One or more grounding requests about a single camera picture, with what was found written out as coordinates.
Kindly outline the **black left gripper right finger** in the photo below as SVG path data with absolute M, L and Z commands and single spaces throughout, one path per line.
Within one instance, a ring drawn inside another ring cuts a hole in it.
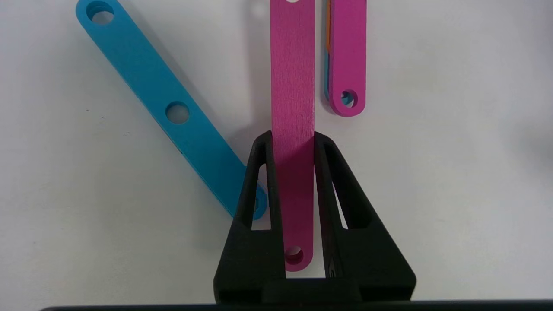
M 343 154 L 319 132 L 314 150 L 326 277 L 351 281 L 362 301 L 408 301 L 416 275 Z

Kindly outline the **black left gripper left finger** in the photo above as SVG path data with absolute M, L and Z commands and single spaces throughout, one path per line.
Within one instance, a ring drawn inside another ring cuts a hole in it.
M 265 165 L 268 178 L 269 230 L 252 230 L 257 178 Z M 285 278 L 282 212 L 271 131 L 251 147 L 236 213 L 213 279 L 217 303 L 260 303 L 264 287 Z

